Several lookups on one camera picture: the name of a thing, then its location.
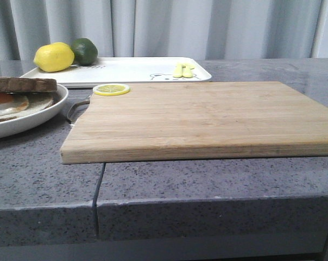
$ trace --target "fried egg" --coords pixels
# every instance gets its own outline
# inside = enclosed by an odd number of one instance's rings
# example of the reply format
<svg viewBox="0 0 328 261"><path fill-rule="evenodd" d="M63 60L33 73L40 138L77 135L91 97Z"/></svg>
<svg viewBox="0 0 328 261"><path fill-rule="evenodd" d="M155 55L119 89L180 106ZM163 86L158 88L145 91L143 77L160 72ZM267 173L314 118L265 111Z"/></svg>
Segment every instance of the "fried egg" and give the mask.
<svg viewBox="0 0 328 261"><path fill-rule="evenodd" d="M19 113L29 106L28 97L0 92L0 116Z"/></svg>

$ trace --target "yellow lemon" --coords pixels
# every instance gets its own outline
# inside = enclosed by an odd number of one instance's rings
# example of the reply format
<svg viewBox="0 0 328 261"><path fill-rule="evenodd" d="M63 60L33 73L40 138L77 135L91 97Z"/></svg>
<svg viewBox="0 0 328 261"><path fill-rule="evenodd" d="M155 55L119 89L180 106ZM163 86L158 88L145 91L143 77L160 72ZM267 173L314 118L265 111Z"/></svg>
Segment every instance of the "yellow lemon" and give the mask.
<svg viewBox="0 0 328 261"><path fill-rule="evenodd" d="M130 91L130 86L121 83L101 84L93 88L93 92L102 96L114 96L126 94Z"/></svg>
<svg viewBox="0 0 328 261"><path fill-rule="evenodd" d="M74 54L69 45L55 42L41 46L35 54L34 63L45 72L58 72L72 65Z"/></svg>

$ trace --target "green lime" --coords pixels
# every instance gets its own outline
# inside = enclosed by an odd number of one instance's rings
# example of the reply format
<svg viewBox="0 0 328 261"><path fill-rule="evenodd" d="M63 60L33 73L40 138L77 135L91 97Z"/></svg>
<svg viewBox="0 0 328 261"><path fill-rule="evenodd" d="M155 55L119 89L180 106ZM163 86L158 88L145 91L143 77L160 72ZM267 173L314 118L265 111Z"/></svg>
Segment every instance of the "green lime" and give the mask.
<svg viewBox="0 0 328 261"><path fill-rule="evenodd" d="M98 49L88 38L79 38L72 42L71 50L75 55L74 62L79 65L91 65L98 57Z"/></svg>

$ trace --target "wooden cutting board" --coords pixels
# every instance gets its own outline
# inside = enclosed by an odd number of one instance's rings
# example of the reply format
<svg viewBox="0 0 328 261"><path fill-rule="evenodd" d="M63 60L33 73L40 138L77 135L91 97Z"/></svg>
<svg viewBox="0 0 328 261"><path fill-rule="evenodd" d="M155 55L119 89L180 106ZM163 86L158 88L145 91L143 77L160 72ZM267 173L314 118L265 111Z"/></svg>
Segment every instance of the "wooden cutting board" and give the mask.
<svg viewBox="0 0 328 261"><path fill-rule="evenodd" d="M64 164L328 156L328 108L280 82L129 85L92 95Z"/></svg>

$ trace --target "sandwich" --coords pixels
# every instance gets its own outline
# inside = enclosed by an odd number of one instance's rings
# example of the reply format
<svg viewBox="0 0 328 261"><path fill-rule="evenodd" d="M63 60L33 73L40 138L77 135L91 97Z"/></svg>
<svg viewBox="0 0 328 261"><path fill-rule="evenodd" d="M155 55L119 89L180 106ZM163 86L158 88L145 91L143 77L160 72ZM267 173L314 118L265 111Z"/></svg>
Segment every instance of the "sandwich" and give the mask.
<svg viewBox="0 0 328 261"><path fill-rule="evenodd" d="M0 77L0 122L52 106L56 90L55 79Z"/></svg>

